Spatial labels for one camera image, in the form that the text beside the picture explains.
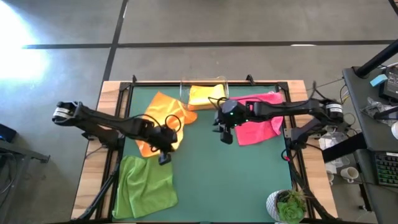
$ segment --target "white pot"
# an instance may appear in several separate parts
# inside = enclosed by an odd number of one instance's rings
[[[278,209],[276,207],[276,196],[279,194],[279,192],[282,192],[282,191],[285,191],[285,190],[275,191],[274,193],[270,194],[267,198],[268,214],[277,222],[282,222],[282,220],[280,220],[279,215],[278,215]]]

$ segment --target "green tabletop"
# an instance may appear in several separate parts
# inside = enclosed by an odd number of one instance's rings
[[[179,86],[135,86],[131,114],[142,114],[160,91],[179,99]],[[229,96],[275,91],[275,86],[230,86]],[[197,111],[198,119],[184,127],[180,147],[172,153],[178,204],[145,217],[114,221],[272,222],[267,196],[291,189],[288,163],[280,158],[283,135],[251,146],[220,141],[211,130],[215,111]],[[123,155],[141,156],[135,141],[126,139]]]

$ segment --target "potted plant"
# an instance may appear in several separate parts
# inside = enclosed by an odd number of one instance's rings
[[[267,198],[267,211],[278,222],[297,224],[303,220],[307,205],[302,191],[278,190]]]

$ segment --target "concrete floor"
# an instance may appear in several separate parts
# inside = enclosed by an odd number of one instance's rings
[[[16,144],[51,154],[33,163],[12,205],[10,223],[69,219],[87,141],[51,117],[58,101],[94,108],[109,49],[21,50],[23,44],[111,43],[122,0],[0,0],[0,123],[19,132]],[[120,43],[188,41],[391,40],[397,17],[387,0],[132,0]],[[118,49],[110,80],[181,77],[338,80],[385,45]],[[390,62],[398,61],[394,57]],[[320,87],[339,98],[343,81]],[[345,111],[354,113],[351,102]],[[356,185],[332,187],[339,216],[363,214]],[[358,221],[375,223],[374,214]]]

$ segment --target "blue object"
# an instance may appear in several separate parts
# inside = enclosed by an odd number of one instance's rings
[[[387,79],[388,79],[388,78],[387,78],[387,76],[386,76],[385,74],[378,75],[376,78],[374,78],[374,79],[371,81],[371,85],[372,85],[373,87],[378,86],[378,85],[384,83]]]

